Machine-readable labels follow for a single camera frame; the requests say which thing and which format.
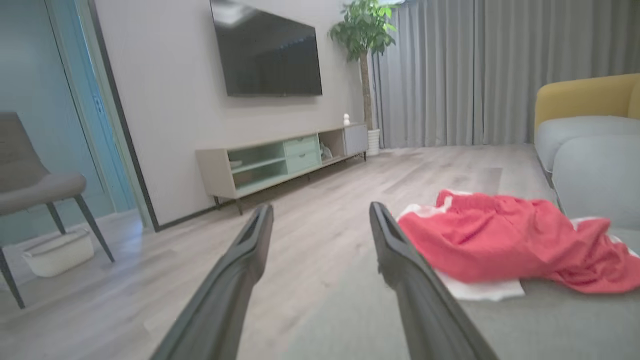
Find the tv screen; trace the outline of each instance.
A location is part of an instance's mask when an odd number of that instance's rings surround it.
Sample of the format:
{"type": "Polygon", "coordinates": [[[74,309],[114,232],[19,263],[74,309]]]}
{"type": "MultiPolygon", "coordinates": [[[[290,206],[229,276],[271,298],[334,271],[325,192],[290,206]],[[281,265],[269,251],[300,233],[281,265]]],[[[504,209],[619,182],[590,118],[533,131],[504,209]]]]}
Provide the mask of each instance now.
{"type": "Polygon", "coordinates": [[[316,29],[229,0],[211,0],[229,96],[322,95],[316,29]]]}

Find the gray chair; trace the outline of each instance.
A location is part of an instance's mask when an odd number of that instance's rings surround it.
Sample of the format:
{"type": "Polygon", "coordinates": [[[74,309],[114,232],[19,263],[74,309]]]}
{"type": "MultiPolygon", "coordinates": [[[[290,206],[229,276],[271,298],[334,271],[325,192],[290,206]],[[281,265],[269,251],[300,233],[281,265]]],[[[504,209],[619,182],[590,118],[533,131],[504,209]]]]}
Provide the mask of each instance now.
{"type": "MultiPolygon", "coordinates": [[[[85,188],[86,179],[80,173],[49,173],[33,149],[18,114],[0,113],[0,216],[46,204],[58,230],[65,234],[65,227],[53,202],[73,197],[104,252],[111,262],[114,262],[111,251],[81,195],[85,188]]],[[[10,244],[7,239],[0,238],[0,269],[18,306],[24,309],[24,302],[2,250],[10,244]]]]}

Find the door frame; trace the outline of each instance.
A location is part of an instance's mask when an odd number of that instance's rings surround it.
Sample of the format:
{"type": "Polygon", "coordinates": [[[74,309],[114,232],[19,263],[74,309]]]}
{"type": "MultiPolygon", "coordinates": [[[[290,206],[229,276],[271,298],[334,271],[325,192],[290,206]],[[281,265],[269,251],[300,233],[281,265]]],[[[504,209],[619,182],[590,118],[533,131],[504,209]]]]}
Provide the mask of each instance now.
{"type": "MultiPolygon", "coordinates": [[[[98,155],[98,149],[96,148],[96,144],[92,136],[91,127],[87,122],[86,110],[83,109],[83,107],[80,104],[80,101],[78,100],[80,99],[79,90],[72,79],[72,73],[69,67],[69,63],[70,63],[69,54],[67,49],[65,49],[64,42],[61,41],[62,39],[61,29],[58,26],[56,22],[56,18],[51,10],[53,9],[52,1],[54,0],[44,0],[45,5],[47,7],[49,20],[51,22],[51,27],[53,29],[54,36],[56,37],[58,52],[60,53],[60,58],[62,60],[64,70],[67,75],[67,82],[72,92],[72,97],[74,100],[74,104],[76,106],[76,111],[77,111],[78,117],[80,118],[81,127],[85,133],[85,137],[89,145],[89,150],[94,159],[98,176],[100,177],[100,181],[102,181],[102,187],[104,188],[104,191],[109,194],[111,201],[113,202],[113,207],[114,209],[117,210],[118,206],[116,206],[116,203],[114,201],[114,195],[121,195],[124,189],[122,188],[122,184],[120,184],[120,182],[115,181],[114,179],[109,179],[105,175],[105,171],[103,167],[104,165],[100,161],[100,156],[98,155]]],[[[81,31],[83,32],[83,35],[84,35],[84,41],[91,59],[93,73],[95,75],[95,79],[99,87],[100,96],[102,97],[102,105],[104,107],[106,117],[109,121],[109,125],[113,130],[112,137],[116,145],[118,156],[120,157],[120,161],[124,167],[125,176],[131,188],[135,205],[138,209],[138,212],[140,213],[140,218],[142,220],[143,227],[149,228],[151,225],[154,225],[154,224],[152,223],[151,217],[148,212],[148,207],[147,207],[148,202],[140,186],[141,184],[140,177],[136,176],[137,175],[136,166],[133,163],[132,154],[129,151],[126,135],[121,125],[122,119],[120,117],[119,111],[117,110],[118,107],[116,106],[115,97],[109,85],[109,76],[105,68],[105,64],[102,60],[102,52],[100,51],[100,45],[99,45],[98,35],[96,30],[97,28],[94,26],[93,17],[91,15],[91,10],[90,10],[91,0],[70,0],[70,1],[74,2],[77,14],[80,18],[80,23],[82,27],[81,31]]]]}

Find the gray curtain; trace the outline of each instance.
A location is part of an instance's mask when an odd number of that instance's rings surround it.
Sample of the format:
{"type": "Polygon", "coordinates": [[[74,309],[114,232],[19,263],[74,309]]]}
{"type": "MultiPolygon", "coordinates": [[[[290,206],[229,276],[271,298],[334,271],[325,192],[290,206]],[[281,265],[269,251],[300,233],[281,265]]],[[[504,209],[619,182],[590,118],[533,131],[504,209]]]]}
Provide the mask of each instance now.
{"type": "Polygon", "coordinates": [[[394,10],[396,46],[374,57],[383,147],[474,139],[474,2],[427,0],[394,10]]]}
{"type": "Polygon", "coordinates": [[[418,0],[374,57],[383,147],[525,143],[547,84],[640,72],[640,1],[418,0]]]}

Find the red cloth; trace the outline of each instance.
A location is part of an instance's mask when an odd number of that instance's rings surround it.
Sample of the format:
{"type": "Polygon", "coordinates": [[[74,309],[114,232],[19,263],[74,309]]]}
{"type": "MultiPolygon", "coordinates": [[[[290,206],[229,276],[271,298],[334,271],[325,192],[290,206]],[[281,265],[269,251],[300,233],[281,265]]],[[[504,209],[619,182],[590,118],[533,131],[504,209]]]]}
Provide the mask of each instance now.
{"type": "Polygon", "coordinates": [[[640,286],[640,258],[606,235],[610,221],[577,229],[551,202],[443,190],[445,213],[402,216],[398,224],[434,268],[463,282],[544,277],[583,293],[619,293],[640,286]]]}

